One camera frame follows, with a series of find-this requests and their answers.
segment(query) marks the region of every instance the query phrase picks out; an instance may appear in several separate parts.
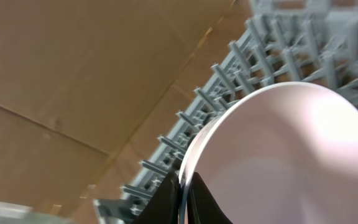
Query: white plate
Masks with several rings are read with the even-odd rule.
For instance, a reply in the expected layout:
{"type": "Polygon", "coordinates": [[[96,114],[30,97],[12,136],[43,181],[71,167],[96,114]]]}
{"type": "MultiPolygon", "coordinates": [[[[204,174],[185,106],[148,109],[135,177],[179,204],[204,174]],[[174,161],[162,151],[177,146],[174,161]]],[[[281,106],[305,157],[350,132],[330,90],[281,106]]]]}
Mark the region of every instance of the white plate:
{"type": "Polygon", "coordinates": [[[180,223],[194,171],[233,223],[358,224],[358,111],[318,85],[268,86],[191,143],[180,223]]]}

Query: wooden floor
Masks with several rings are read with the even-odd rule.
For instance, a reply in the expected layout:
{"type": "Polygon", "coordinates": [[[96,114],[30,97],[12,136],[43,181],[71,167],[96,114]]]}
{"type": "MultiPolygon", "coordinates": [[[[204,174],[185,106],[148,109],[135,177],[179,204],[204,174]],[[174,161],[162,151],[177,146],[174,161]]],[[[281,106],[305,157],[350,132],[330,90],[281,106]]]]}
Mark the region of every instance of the wooden floor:
{"type": "Polygon", "coordinates": [[[172,83],[163,98],[136,131],[116,161],[96,186],[90,186],[83,195],[83,203],[73,219],[77,224],[97,224],[92,206],[94,198],[116,199],[120,186],[130,183],[140,171],[139,161],[148,159],[158,146],[157,136],[169,132],[178,118],[175,113],[185,110],[193,101],[193,90],[203,86],[211,77],[210,66],[220,63],[229,53],[228,43],[237,40],[245,31],[244,22],[251,16],[248,2],[237,0],[230,11],[213,24],[200,42],[178,79],[172,83]]]}

